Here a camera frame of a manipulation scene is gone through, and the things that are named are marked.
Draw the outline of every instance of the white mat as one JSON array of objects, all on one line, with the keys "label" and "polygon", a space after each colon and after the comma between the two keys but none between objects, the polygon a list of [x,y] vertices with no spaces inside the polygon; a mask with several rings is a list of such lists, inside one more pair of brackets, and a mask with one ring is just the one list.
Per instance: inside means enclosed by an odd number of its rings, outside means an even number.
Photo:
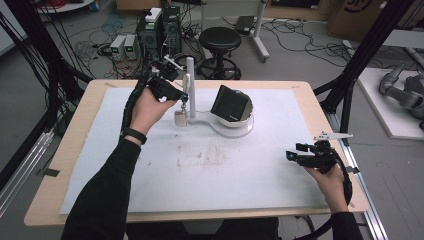
[{"label": "white mat", "polygon": [[[398,101],[391,97],[383,96],[378,92],[381,79],[390,71],[365,68],[359,77],[359,84],[365,90],[368,101],[377,113],[389,137],[424,140],[424,132],[418,127],[421,121],[412,117],[408,110],[399,105]],[[417,75],[417,72],[402,71],[399,75],[399,80],[394,86],[403,89],[406,78],[415,75]]]},{"label": "white mat", "polygon": [[[132,89],[109,89],[71,176],[60,210],[69,213],[86,182],[117,144],[122,109]],[[198,89],[197,110],[210,110],[218,89]],[[129,212],[326,207],[315,181],[285,157],[312,143],[291,90],[243,89],[255,125],[226,139],[206,125],[176,127],[177,103],[150,130],[133,176]]]}]

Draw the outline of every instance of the black wristband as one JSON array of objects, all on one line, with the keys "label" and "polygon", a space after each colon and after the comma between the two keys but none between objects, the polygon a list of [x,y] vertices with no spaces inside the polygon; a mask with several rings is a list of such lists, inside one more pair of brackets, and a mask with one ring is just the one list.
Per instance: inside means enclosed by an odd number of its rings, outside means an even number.
[{"label": "black wristband", "polygon": [[146,135],[132,128],[125,128],[124,131],[122,131],[121,136],[122,137],[131,136],[131,137],[137,138],[138,140],[140,140],[141,145],[144,145],[147,141]]}]

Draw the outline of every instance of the round black seat cushion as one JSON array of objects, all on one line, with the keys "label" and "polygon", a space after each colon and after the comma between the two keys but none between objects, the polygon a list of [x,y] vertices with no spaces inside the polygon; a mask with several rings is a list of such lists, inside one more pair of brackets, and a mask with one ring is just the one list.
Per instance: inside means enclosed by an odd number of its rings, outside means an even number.
[{"label": "round black seat cushion", "polygon": [[199,37],[200,45],[207,50],[231,51],[241,44],[241,37],[235,30],[226,27],[212,27],[202,31]]}]

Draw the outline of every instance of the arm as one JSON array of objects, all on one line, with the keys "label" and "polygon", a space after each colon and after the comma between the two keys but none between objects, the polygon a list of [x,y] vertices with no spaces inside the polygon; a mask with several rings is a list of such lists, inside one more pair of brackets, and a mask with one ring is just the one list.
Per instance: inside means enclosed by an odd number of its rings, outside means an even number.
[{"label": "arm", "polygon": [[334,165],[325,174],[313,168],[305,170],[317,181],[330,208],[333,239],[363,239],[355,217],[347,207],[343,191],[343,173],[338,165]]},{"label": "arm", "polygon": [[[147,135],[176,101],[158,102],[146,88],[133,109],[130,128]],[[125,232],[131,178],[141,142],[122,139],[103,167],[78,195],[66,220],[62,239],[122,239]]]}]

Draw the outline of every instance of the chair base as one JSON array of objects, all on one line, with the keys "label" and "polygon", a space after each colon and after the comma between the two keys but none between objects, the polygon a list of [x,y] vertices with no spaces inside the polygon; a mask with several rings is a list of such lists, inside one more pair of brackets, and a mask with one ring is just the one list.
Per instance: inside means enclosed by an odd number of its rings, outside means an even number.
[{"label": "chair base", "polygon": [[216,58],[208,58],[197,68],[197,75],[202,75],[207,80],[240,80],[241,71],[237,65],[228,58],[222,59],[222,66],[218,66]]}]

